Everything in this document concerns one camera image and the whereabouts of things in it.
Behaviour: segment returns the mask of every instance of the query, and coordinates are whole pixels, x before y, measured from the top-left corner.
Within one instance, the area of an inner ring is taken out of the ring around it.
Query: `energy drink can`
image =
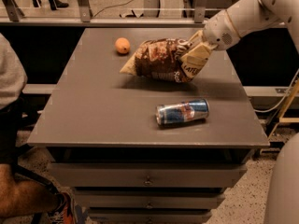
[[[208,117],[209,109],[206,99],[181,102],[175,105],[158,105],[156,119],[159,125],[185,123]]]

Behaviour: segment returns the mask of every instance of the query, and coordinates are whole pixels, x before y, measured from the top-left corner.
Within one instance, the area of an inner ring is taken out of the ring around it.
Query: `glass panel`
[[[79,18],[77,0],[59,0],[62,4],[57,2],[57,0],[15,1],[27,18]]]
[[[89,0],[93,17],[125,18],[156,17],[181,18],[184,8],[183,0]]]

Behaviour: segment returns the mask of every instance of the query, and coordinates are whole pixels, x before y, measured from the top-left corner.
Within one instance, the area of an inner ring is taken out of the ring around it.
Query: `tabletop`
[[[262,148],[269,143],[225,51],[213,51],[189,83],[120,74],[145,40],[190,38],[195,28],[86,29],[28,143],[38,147]],[[114,43],[126,37],[128,55]],[[161,127],[157,105],[205,98],[209,116]]]

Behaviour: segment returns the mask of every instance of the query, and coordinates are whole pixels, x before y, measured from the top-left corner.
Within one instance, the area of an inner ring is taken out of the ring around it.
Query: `drawer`
[[[49,170],[68,187],[231,188],[247,168],[200,163],[51,163]]]
[[[176,223],[205,223],[211,213],[208,211],[140,211],[140,210],[106,210],[90,209],[89,217],[98,222],[141,222],[145,224],[176,222]]]
[[[75,190],[76,203],[84,207],[139,209],[216,209],[223,194],[187,191],[86,191]]]

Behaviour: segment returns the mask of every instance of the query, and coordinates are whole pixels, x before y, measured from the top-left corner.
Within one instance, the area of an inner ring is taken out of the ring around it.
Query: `gray table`
[[[92,28],[80,39],[28,143],[46,148],[51,173],[94,219],[205,222],[253,150],[269,146],[224,51],[213,52],[191,83],[119,73],[143,41],[195,31]],[[121,36],[131,42],[127,56],[114,49]],[[198,97],[209,102],[206,120],[157,125],[156,105]]]

